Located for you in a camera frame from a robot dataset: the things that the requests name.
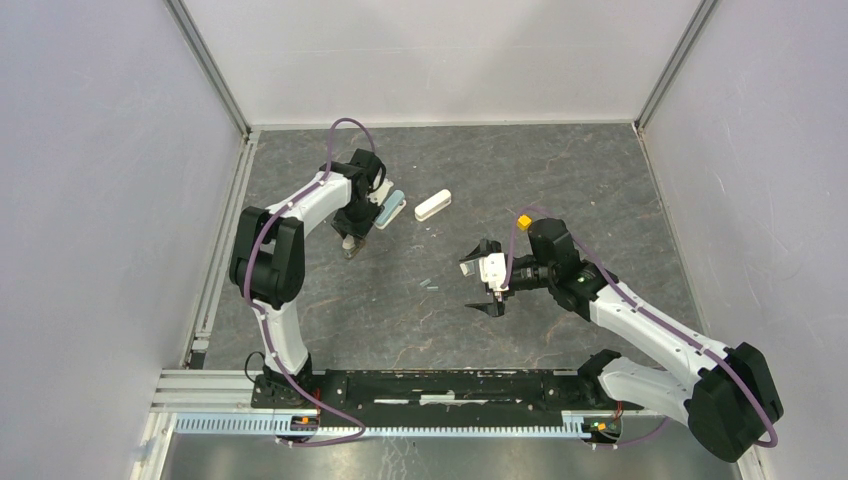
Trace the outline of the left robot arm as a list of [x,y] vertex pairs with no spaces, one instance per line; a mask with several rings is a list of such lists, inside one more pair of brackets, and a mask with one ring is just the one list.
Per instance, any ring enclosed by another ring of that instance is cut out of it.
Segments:
[[385,176],[379,157],[358,149],[347,163],[322,166],[287,199],[267,208],[247,207],[240,214],[229,278],[260,326],[264,357],[256,388],[286,407],[302,407],[314,394],[311,357],[296,306],[306,276],[305,241],[329,219],[352,251],[362,247],[382,211],[371,195]]

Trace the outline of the small beige stapler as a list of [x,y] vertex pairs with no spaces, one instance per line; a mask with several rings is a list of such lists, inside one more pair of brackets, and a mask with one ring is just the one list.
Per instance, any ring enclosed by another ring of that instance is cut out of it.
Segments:
[[365,246],[366,241],[362,238],[346,236],[342,241],[343,258],[346,260],[353,259]]

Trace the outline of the white stapler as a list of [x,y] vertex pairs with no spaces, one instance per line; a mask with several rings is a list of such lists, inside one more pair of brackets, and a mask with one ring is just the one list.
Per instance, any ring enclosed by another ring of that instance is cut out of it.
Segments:
[[415,219],[424,222],[433,215],[444,210],[452,203],[452,193],[448,189],[442,189],[422,201],[414,208]]

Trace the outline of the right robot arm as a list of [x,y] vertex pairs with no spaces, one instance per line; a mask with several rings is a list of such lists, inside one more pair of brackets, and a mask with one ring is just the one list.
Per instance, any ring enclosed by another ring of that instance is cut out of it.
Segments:
[[489,299],[475,309],[490,317],[505,313],[509,296],[545,290],[559,307],[606,329],[657,362],[640,365],[603,351],[581,368],[580,400],[602,408],[614,400],[653,410],[686,426],[708,452],[733,463],[752,447],[774,448],[783,417],[768,361],[755,346],[731,347],[699,333],[653,307],[620,280],[566,223],[520,215],[529,254],[518,257],[515,243],[483,239],[459,261],[476,277]]

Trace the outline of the light blue stapler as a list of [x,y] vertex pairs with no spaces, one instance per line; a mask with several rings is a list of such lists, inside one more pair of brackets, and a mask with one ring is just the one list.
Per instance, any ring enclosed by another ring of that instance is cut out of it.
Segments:
[[374,227],[379,230],[384,230],[407,204],[406,194],[397,189],[391,180],[385,180],[368,198],[381,208],[374,220]]

